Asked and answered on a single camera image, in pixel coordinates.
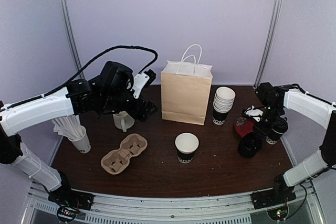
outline paper bag handle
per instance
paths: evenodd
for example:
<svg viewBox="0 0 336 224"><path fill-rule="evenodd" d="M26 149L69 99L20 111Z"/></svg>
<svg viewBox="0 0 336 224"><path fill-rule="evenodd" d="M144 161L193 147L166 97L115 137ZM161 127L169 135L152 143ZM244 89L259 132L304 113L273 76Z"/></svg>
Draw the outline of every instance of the paper bag handle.
<svg viewBox="0 0 336 224"><path fill-rule="evenodd" d="M195 75L196 57L195 57L194 55L189 55L189 56L185 57L183 60L181 60L179 66L178 66L178 68L177 68L177 70L176 70L176 74L179 73L179 69L180 69L180 66L182 65L182 63L183 63L187 58L189 58L189 57L194 57L194 73L193 73L193 74Z"/></svg>
<svg viewBox="0 0 336 224"><path fill-rule="evenodd" d="M188 52L188 50L190 49L190 48L192 48L193 46L198 46L199 48L200 48L200 53L199 53L199 57L198 57L198 61L197 61L197 65L199 64L199 60L201 59L201 56L202 56L202 47L199 45L199 44L192 44L191 46L189 46L188 48L187 48L187 50L184 52L184 54L183 54L183 56L182 56L182 58L181 58L181 62L183 62L184 61L184 56L187 54L187 52Z"/></svg>

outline paper bag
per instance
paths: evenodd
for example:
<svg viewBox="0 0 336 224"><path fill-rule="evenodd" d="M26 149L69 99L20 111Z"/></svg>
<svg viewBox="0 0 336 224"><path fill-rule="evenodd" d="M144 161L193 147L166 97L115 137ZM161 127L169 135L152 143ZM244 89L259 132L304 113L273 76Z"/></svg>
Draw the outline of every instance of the paper bag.
<svg viewBox="0 0 336 224"><path fill-rule="evenodd" d="M199 46L196 63L194 55L185 57L193 46ZM191 45L184 52L181 61L167 61L161 72L162 119L176 122L204 125L212 83L212 66L199 64L202 48ZM193 57L194 62L184 62Z"/></svg>

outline white wall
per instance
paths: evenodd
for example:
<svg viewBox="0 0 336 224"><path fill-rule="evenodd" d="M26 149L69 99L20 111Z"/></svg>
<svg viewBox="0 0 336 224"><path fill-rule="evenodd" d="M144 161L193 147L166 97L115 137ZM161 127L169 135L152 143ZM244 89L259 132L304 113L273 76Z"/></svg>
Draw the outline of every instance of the white wall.
<svg viewBox="0 0 336 224"><path fill-rule="evenodd" d="M0 0L0 100L13 103L49 91L75 72L59 0ZM20 132L49 162L57 134L50 123ZM0 223L18 223L31 181L0 165Z"/></svg>
<svg viewBox="0 0 336 224"><path fill-rule="evenodd" d="M82 64L114 45L158 51L153 65L160 83L166 60L180 60L193 43L203 46L201 62L214 65L213 83L252 84L261 61L274 0L68 0ZM96 76L105 61L138 72L152 55L119 50L86 71Z"/></svg>
<svg viewBox="0 0 336 224"><path fill-rule="evenodd" d="M336 0L283 0L279 24L263 81L299 83L304 89L336 101ZM286 138L297 162L322 144L325 131L291 111ZM336 172L314 180L327 223L335 223Z"/></svg>

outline dark wood tabletop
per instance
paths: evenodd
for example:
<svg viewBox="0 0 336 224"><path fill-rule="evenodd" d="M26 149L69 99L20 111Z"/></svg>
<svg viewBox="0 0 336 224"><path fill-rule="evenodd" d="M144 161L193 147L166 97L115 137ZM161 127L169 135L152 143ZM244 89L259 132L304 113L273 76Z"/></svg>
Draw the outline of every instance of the dark wood tabletop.
<svg viewBox="0 0 336 224"><path fill-rule="evenodd" d="M234 122L242 109L260 102L252 87L232 86L236 92L234 106L224 125L212 122L212 100L216 87L211 89L204 126L162 120L160 86L143 90L144 99L153 101L159 112L147 122L136 121L127 133L118 130L111 115L97 120L95 113L81 115L91 143L91 151L81 154L64 138L53 167L65 172L74 189L102 194L134 197L195 197L242 193L272 187L276 175L291 168L288 155L279 141L264 143L251 159L239 155L240 137ZM175 138L183 133L195 134L200 146L189 164L177 159ZM107 173L101 159L131 133L148 141L147 149L130 160L119 175Z"/></svg>

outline black cable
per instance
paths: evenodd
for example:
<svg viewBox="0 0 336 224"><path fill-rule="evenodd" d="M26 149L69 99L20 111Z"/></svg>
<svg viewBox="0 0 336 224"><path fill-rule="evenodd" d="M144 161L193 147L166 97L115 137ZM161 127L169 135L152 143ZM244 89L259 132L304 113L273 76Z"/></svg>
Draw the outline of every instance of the black cable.
<svg viewBox="0 0 336 224"><path fill-rule="evenodd" d="M322 102L325 102L325 103L327 103L327 104L329 104L329 105L332 105L331 102L328 102L328 101L326 101L326 100L324 100L324 99L322 99L322 98L316 97L316 96L313 95L313 94L306 93L305 90L304 90L300 85L298 85L297 83L293 83L292 86L298 88L302 93L304 93L304 94L306 94L306 95L308 95L308 96L310 96L310 97L313 97L313 98L315 98L315 99L317 99L317 100L320 100L320 101L322 101Z"/></svg>
<svg viewBox="0 0 336 224"><path fill-rule="evenodd" d="M295 210L294 213L292 213L289 217L286 217L286 220L288 220L289 218L293 217L293 215L295 215L300 209L301 207L303 206L303 204L306 202L306 199L307 199L307 189L302 185L303 182L300 183L300 186L305 190L305 195L304 195L304 199L303 199L303 202L301 203L301 205Z"/></svg>
<svg viewBox="0 0 336 224"><path fill-rule="evenodd" d="M43 95L38 95L36 97L32 97L32 98L29 98L29 99L26 99L26 100L23 100L23 101L20 101L20 102L16 102L16 103L13 103L12 105L10 105L9 107L7 107L7 109L10 109L10 108L14 108L16 106L19 106L19 105L22 105L22 104L25 104L27 102L31 102L31 101L35 101L37 99L40 99L42 97L46 97L48 95L51 95L57 91L59 91L60 89L64 88L66 85L68 85L72 80L74 80L74 78L79 75L80 73L82 73L90 64L92 64L95 60L97 60L99 57L103 56L104 54L112 51L112 50L115 50L115 49L138 49L138 50L143 50L143 51L147 51L147 52L151 52L152 54L155 55L154 59L149 62L146 66L144 66L139 73L141 73L143 70L145 70L147 67L149 67L151 64L153 64L156 60L157 60L157 56L158 56L158 53L153 50L153 49L150 49L150 48L147 48L147 47L141 47L141 46L115 46L115 47L110 47L108 49L106 49L105 51L101 52L100 54L94 56L91 60L88 61L88 63L86 63L81 69L79 69L77 71L77 73L75 73L69 80L67 80L66 82L64 82L62 85L54 88L53 90L43 94Z"/></svg>

